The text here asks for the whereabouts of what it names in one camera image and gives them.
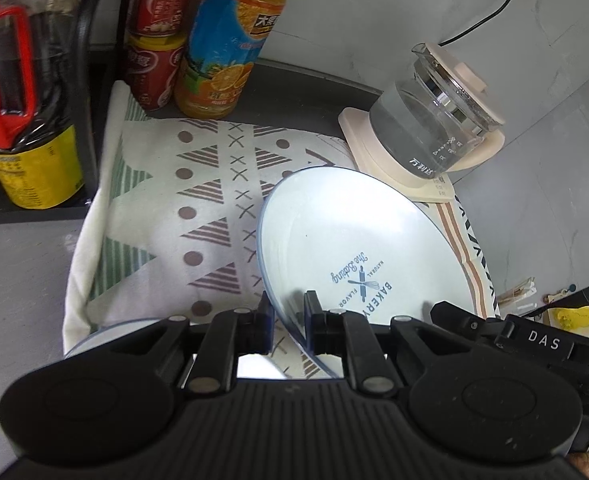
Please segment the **orange juice bottle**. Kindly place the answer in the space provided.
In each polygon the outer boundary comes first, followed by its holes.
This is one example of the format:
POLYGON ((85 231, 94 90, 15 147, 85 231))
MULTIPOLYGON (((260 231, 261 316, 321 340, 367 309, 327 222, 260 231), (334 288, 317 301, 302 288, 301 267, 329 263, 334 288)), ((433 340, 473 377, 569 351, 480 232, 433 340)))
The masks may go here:
POLYGON ((237 105, 286 0, 201 0, 174 99, 187 116, 220 119, 237 105))

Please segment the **cream kettle base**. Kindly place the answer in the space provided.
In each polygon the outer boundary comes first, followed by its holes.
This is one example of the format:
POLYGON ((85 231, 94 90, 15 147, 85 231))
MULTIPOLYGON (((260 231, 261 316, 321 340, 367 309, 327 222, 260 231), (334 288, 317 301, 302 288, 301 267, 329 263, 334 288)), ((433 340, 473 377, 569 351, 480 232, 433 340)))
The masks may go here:
POLYGON ((356 167, 420 203, 447 203, 455 198, 454 185, 447 176, 422 179, 403 168, 380 143, 373 131, 369 114, 346 107, 337 118, 356 167))

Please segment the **glass electric kettle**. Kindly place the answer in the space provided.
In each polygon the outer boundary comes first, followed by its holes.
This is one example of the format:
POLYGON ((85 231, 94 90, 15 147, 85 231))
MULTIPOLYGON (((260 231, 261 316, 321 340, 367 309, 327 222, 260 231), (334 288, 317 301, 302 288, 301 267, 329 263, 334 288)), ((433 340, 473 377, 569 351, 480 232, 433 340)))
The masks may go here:
POLYGON ((505 144, 505 118, 486 84, 446 49, 413 47, 413 73, 395 81, 369 110, 375 135, 407 171, 435 179, 479 166, 505 144))

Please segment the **white bakery logo plate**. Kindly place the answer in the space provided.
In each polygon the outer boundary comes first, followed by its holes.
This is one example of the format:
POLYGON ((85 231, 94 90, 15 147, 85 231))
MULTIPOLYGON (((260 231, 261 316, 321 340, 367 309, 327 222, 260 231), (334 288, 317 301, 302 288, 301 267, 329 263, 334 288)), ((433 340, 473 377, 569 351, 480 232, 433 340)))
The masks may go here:
POLYGON ((278 359, 295 378, 329 378, 332 356, 307 346, 304 294, 325 310, 387 324, 395 315, 428 320, 449 301, 481 318, 496 310, 485 257, 459 200, 414 203, 392 186, 353 169, 293 172, 266 196, 258 223, 265 292, 302 359, 278 359))

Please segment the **patterned fringed table mat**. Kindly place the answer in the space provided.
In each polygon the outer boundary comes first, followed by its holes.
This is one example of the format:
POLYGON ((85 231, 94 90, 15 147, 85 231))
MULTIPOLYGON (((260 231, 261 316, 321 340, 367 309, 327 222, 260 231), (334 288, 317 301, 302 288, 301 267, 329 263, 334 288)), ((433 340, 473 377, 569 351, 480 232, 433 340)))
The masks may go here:
MULTIPOLYGON (((64 352, 118 323, 181 316, 200 324, 255 308, 265 292, 258 261, 265 198, 293 172, 316 167, 359 171, 341 139, 244 122, 157 119, 126 84, 116 84, 99 188, 68 279, 64 352)), ((295 378, 280 358, 302 362, 277 317, 270 359, 295 378)))

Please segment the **lower red drink can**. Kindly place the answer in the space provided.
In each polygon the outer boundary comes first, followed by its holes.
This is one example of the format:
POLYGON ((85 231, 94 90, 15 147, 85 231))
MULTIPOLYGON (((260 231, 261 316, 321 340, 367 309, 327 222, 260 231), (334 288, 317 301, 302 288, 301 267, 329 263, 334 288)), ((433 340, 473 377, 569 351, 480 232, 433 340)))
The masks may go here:
POLYGON ((186 41, 186 34, 126 35, 126 82, 143 110, 158 110, 168 104, 186 41))

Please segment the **black metal shelf rack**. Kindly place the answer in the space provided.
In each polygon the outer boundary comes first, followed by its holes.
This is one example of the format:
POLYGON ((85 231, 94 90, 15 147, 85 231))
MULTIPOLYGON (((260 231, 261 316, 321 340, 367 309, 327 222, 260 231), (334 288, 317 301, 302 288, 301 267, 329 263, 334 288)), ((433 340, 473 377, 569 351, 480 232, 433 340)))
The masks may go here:
POLYGON ((29 210, 16 206, 0 184, 0 224, 81 219, 95 197, 99 180, 96 143, 101 138, 102 126, 93 118, 106 116, 107 96, 116 76, 114 55, 90 51, 90 36, 99 2, 78 0, 71 49, 70 111, 84 185, 69 203, 46 210, 29 210))

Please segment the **white blue script plate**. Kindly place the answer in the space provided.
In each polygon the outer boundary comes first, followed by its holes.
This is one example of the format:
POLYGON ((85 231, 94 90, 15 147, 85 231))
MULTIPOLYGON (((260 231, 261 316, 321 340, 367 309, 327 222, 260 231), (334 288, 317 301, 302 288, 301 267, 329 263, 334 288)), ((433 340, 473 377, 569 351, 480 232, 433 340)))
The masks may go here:
MULTIPOLYGON (((108 344, 113 340, 142 330, 159 322, 158 318, 144 318, 143 320, 127 321, 110 327, 101 328, 76 344, 64 357, 77 356, 85 351, 108 344)), ((268 357, 259 354, 240 356, 237 367, 237 377, 247 379, 286 379, 277 365, 268 357)))

